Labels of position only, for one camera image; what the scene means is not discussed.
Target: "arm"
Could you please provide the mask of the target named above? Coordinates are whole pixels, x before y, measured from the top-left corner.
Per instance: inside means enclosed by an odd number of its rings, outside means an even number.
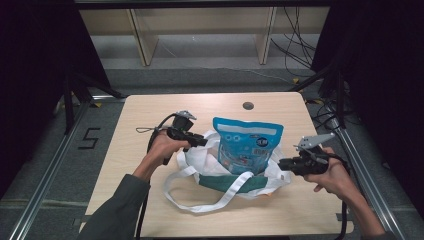
[[[133,239],[153,172],[165,158],[180,148],[189,147],[187,141],[175,141],[166,132],[160,132],[133,174],[124,176],[113,196],[94,212],[77,239]]]
[[[334,153],[330,148],[323,150]],[[308,182],[318,184],[314,189],[315,192],[325,188],[327,192],[336,194],[349,206],[357,220],[363,238],[375,238],[386,233],[340,161],[330,158],[327,172],[320,175],[305,175],[304,178]]]

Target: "wooden table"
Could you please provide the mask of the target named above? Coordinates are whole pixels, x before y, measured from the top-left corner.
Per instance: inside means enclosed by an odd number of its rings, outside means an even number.
[[[243,103],[252,102],[253,110]],[[198,120],[190,131],[213,129],[215,116],[280,123],[284,126],[282,148],[286,157],[297,156],[293,145],[302,136],[316,135],[303,99],[298,93],[216,93],[130,96],[125,102],[108,153],[91,197],[86,215],[112,196],[122,177],[132,173],[146,152],[151,133],[137,133],[137,127],[157,126],[171,113],[189,110]],[[163,192],[166,177],[178,171],[176,154],[168,166],[154,173],[144,218],[143,237],[281,236],[339,233],[336,213],[341,201],[292,174],[292,183],[272,196],[246,200],[235,197],[225,208],[193,214],[175,207]],[[171,194],[181,204],[215,203],[221,192],[201,187],[189,177],[176,180]],[[353,230],[348,223],[347,232]]]

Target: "bag handle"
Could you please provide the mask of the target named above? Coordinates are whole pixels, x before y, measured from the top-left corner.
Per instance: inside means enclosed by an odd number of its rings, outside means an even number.
[[[183,210],[188,210],[193,213],[204,213],[204,212],[210,212],[214,211],[220,208],[225,207],[231,199],[237,194],[239,189],[253,176],[252,172],[244,172],[241,174],[234,182],[233,184],[228,188],[228,190],[225,192],[225,194],[221,197],[221,199],[216,202],[215,204],[209,204],[209,205],[198,205],[198,206],[184,206],[181,204],[178,204],[174,198],[169,194],[170,186],[173,180],[177,178],[184,178],[191,175],[198,175],[199,173],[196,171],[196,169],[192,166],[189,166],[179,172],[175,172],[168,176],[168,178],[165,180],[164,186],[163,186],[163,192],[168,198],[169,201],[174,203],[178,208]]]

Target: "sleeve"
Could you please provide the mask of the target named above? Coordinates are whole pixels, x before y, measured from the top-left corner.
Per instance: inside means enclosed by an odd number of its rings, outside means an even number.
[[[383,235],[375,237],[361,237],[361,240],[396,240],[396,236],[393,232],[386,232]]]
[[[125,175],[113,196],[90,217],[77,240],[133,239],[140,207],[149,189],[149,183]]]

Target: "blue plastic bag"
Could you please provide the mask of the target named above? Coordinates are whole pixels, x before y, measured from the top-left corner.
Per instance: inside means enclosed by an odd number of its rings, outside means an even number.
[[[265,122],[244,122],[215,117],[213,127],[221,136],[218,161],[235,175],[265,171],[284,127]]]

